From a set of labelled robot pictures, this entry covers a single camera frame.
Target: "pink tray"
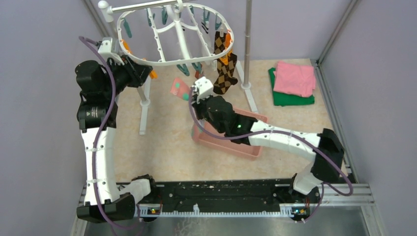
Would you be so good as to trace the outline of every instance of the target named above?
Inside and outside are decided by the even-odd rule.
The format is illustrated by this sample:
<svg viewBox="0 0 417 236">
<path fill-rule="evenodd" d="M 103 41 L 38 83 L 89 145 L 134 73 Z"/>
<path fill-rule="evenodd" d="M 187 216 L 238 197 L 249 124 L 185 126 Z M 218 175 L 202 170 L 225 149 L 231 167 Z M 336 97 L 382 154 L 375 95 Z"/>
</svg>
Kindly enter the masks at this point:
<svg viewBox="0 0 417 236">
<path fill-rule="evenodd" d="M 268 122 L 268 118 L 265 116 L 262 116 L 260 114 L 257 113 L 253 113 L 253 112 L 247 112 L 247 111 L 243 111 L 237 108 L 234 108 L 234 111 L 238 114 L 242 114 L 245 116 L 249 116 L 249 117 L 254 117 L 258 120 L 261 120 L 263 122 Z M 208 122 L 204 123 L 204 128 L 206 130 L 208 130 L 209 132 L 215 134 L 215 135 L 220 135 L 214 128 L 212 125 L 210 125 Z M 256 160 L 256 158 L 258 158 L 261 154 L 262 154 L 262 150 L 263 147 L 260 146 L 248 146 L 245 144 L 235 144 L 232 143 L 230 140 L 221 140 L 221 139 L 217 139 L 217 138 L 213 138 L 209 135 L 207 135 L 204 132 L 199 132 L 198 127 L 196 126 L 196 124 L 193 125 L 192 128 L 193 132 L 192 132 L 192 138 L 196 143 L 199 143 L 201 145 L 204 145 L 206 147 L 209 148 L 213 148 L 213 149 L 217 149 L 220 151 L 224 151 L 226 153 L 238 156 L 238 157 L 244 157 L 247 158 L 249 160 Z"/>
</svg>

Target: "folded green cloth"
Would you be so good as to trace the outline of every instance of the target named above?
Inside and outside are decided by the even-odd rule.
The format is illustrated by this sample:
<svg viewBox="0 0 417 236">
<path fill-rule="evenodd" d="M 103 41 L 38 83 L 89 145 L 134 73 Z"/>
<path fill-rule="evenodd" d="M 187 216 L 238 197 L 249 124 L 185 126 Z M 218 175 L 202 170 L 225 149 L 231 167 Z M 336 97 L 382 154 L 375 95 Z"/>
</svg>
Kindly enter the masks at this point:
<svg viewBox="0 0 417 236">
<path fill-rule="evenodd" d="M 296 106 L 296 105 L 310 105 L 314 104 L 314 96 L 311 95 L 310 97 L 300 97 L 297 95 L 286 94 L 281 92 L 275 92 L 273 87 L 275 85 L 275 75 L 274 75 L 275 68 L 271 68 L 268 70 L 269 79 L 271 80 L 271 89 L 272 89 L 272 97 L 275 106 Z"/>
</svg>

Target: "metal floor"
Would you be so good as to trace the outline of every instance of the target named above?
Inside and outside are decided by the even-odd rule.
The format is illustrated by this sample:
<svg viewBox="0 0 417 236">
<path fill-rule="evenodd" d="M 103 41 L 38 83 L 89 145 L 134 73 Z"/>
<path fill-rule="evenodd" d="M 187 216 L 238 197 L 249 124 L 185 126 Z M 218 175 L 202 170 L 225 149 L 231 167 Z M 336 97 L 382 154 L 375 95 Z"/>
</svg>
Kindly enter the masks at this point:
<svg viewBox="0 0 417 236">
<path fill-rule="evenodd" d="M 137 218 L 119 222 L 131 225 Z M 360 207 L 321 207 L 307 224 L 280 218 L 159 218 L 118 236 L 368 236 Z M 85 236 L 113 236 L 109 224 L 88 223 Z"/>
</svg>

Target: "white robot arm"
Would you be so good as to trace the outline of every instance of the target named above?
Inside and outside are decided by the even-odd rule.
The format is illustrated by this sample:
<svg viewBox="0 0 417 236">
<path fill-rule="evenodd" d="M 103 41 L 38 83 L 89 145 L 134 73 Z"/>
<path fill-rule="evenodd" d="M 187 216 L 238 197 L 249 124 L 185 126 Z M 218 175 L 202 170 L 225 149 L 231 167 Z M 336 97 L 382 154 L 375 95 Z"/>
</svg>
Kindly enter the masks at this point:
<svg viewBox="0 0 417 236">
<path fill-rule="evenodd" d="M 98 53 L 106 59 L 115 80 L 116 96 L 125 87 L 142 86 L 151 66 L 138 65 L 126 55 L 119 56 L 111 38 L 104 38 L 97 43 Z M 87 164 L 87 190 L 84 204 L 77 208 L 80 219 L 91 222 L 103 222 L 104 218 L 98 205 L 111 220 L 131 219 L 135 214 L 136 204 L 151 192 L 152 177 L 137 177 L 124 189 L 116 186 L 116 175 L 113 160 L 113 141 L 116 134 L 117 104 L 113 105 L 109 118 L 98 136 L 94 148 L 94 140 L 99 127 L 112 103 L 112 85 L 109 74 L 102 70 L 102 65 L 94 60 L 87 60 L 75 68 L 77 83 L 81 88 L 81 103 L 77 112 L 77 120 L 84 140 Z"/>
<path fill-rule="evenodd" d="M 205 77 L 198 79 L 193 89 L 191 104 L 196 118 L 205 119 L 219 133 L 230 137 L 231 142 L 285 150 L 311 162 L 293 177 L 293 190 L 307 195 L 322 182 L 332 182 L 339 178 L 334 167 L 313 150 L 313 147 L 317 148 L 337 167 L 341 167 L 344 149 L 332 130 L 324 129 L 321 134 L 298 132 L 236 114 L 230 103 L 221 96 L 214 96 L 213 84 Z"/>
</svg>

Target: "pink cloth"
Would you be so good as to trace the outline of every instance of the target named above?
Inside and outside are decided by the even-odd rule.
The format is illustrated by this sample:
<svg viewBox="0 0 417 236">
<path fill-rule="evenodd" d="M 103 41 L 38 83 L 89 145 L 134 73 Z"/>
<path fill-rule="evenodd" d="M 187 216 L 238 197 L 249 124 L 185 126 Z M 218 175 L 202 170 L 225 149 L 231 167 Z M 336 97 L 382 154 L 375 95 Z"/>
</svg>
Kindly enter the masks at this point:
<svg viewBox="0 0 417 236">
<path fill-rule="evenodd" d="M 294 65 L 279 61 L 274 74 L 275 92 L 310 97 L 316 89 L 314 67 L 311 65 Z"/>
<path fill-rule="evenodd" d="M 180 78 L 175 78 L 171 86 L 171 93 L 181 99 L 188 101 L 190 87 Z"/>
</svg>

